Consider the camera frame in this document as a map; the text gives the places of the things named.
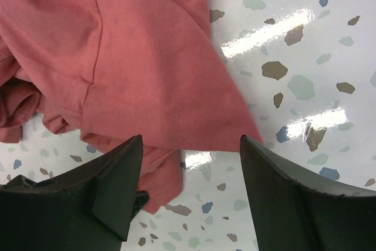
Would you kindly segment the red t-shirt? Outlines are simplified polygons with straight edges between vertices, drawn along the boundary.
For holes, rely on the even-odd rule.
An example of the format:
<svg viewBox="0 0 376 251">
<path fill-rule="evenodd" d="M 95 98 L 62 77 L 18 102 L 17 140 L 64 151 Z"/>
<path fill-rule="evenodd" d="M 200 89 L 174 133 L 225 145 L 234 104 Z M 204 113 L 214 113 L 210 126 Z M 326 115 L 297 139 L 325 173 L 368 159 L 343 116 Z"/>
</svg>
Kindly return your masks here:
<svg viewBox="0 0 376 251">
<path fill-rule="evenodd" d="M 101 152 L 141 135 L 151 214 L 182 191 L 180 150 L 261 140 L 208 0 L 1 0 L 1 141 L 18 143 L 35 113 Z"/>
</svg>

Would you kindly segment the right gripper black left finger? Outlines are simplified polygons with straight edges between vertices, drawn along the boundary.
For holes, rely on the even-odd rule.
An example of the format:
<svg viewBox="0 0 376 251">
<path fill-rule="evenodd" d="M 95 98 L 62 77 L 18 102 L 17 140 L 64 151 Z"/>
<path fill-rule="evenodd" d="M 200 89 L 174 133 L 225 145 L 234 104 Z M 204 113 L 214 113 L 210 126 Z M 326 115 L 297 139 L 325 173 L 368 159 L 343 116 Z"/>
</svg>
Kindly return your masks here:
<svg viewBox="0 0 376 251">
<path fill-rule="evenodd" d="M 120 250 L 144 207 L 137 135 L 41 182 L 18 175 L 1 186 L 2 250 Z"/>
</svg>

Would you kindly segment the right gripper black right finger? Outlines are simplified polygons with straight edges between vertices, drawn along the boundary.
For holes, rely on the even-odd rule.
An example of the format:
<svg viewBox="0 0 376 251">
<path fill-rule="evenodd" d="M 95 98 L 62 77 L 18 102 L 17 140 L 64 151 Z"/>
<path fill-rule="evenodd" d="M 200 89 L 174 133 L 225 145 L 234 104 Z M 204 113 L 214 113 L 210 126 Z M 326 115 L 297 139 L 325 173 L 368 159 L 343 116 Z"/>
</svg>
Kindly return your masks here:
<svg viewBox="0 0 376 251">
<path fill-rule="evenodd" d="M 375 191 L 318 175 L 246 135 L 240 159 L 259 250 L 375 250 Z"/>
</svg>

